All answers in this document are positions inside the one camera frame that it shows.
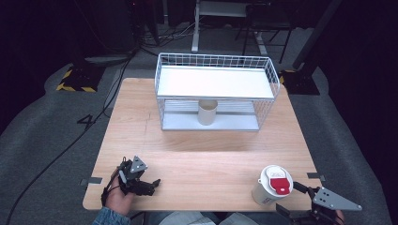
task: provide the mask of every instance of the white shelf board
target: white shelf board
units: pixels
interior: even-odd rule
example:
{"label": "white shelf board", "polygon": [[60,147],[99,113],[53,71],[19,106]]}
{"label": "white shelf board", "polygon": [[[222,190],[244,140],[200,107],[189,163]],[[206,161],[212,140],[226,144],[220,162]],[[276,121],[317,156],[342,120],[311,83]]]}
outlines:
{"label": "white shelf board", "polygon": [[258,130],[250,101],[219,101],[214,123],[203,126],[198,121],[198,101],[167,100],[163,130]]}
{"label": "white shelf board", "polygon": [[158,98],[274,99],[263,68],[162,66]]}

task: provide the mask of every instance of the gray carpet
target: gray carpet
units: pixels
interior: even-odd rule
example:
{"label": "gray carpet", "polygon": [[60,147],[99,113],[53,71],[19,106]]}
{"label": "gray carpet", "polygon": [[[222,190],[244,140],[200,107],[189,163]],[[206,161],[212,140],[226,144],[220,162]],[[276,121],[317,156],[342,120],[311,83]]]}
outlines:
{"label": "gray carpet", "polygon": [[[291,68],[312,30],[297,29],[278,64],[280,48],[268,48],[277,70]],[[243,37],[234,41],[237,29],[207,29],[201,33],[199,53],[241,53]],[[189,53],[191,36],[170,42],[154,53]],[[249,46],[248,55],[258,55]],[[124,77],[151,78],[157,58],[138,52]],[[102,110],[121,66],[106,68],[97,93],[55,91],[70,65],[65,65],[45,83],[46,95],[27,106],[11,122],[0,138],[0,223],[6,223],[9,210],[25,187],[83,132],[77,121]],[[346,224],[391,224],[382,188],[363,158],[345,122],[328,95],[328,81],[322,71],[314,73],[320,96],[290,96],[305,140],[323,185],[359,203],[361,212],[344,212]],[[112,114],[111,104],[107,114]],[[82,179],[93,170],[109,118],[101,116],[85,135],[58,159],[24,194],[10,224],[90,224],[97,212],[83,208],[85,188]]]}

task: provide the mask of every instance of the table leg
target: table leg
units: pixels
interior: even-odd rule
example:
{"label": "table leg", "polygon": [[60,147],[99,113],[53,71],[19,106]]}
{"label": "table leg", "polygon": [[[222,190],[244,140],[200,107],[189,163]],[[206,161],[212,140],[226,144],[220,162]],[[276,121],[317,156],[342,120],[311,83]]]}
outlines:
{"label": "table leg", "polygon": [[192,40],[192,53],[197,53],[199,51],[199,12],[200,12],[200,0],[196,0],[195,8],[195,29],[193,31]]}

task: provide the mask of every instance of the human hand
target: human hand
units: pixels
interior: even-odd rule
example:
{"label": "human hand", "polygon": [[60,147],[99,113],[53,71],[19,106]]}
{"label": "human hand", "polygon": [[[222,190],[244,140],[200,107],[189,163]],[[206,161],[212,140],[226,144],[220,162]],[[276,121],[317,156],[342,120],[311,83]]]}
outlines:
{"label": "human hand", "polygon": [[342,210],[336,210],[337,225],[344,225],[344,214]]}
{"label": "human hand", "polygon": [[129,192],[125,195],[123,193],[119,187],[118,176],[115,177],[109,189],[111,191],[108,194],[105,206],[125,217],[130,211],[134,194]]}

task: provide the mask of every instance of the chair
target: chair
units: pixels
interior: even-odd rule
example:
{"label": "chair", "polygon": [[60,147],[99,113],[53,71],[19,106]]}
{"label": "chair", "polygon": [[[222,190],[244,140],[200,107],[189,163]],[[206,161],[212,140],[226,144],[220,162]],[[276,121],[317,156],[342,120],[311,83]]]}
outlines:
{"label": "chair", "polygon": [[[272,2],[263,3],[263,4],[250,4],[246,6],[246,20],[243,26],[240,27],[239,32],[235,39],[238,38],[240,32],[243,27],[246,29],[245,41],[243,45],[243,53],[246,52],[246,45],[249,36],[249,32],[263,32],[263,31],[273,31],[275,34],[268,41],[265,46],[283,46],[282,55],[279,60],[279,63],[282,62],[284,52],[287,47],[287,43],[290,38],[290,34],[292,32],[292,25],[287,17],[284,9]],[[279,34],[280,31],[288,31],[286,40],[284,44],[270,44],[270,42]]]}

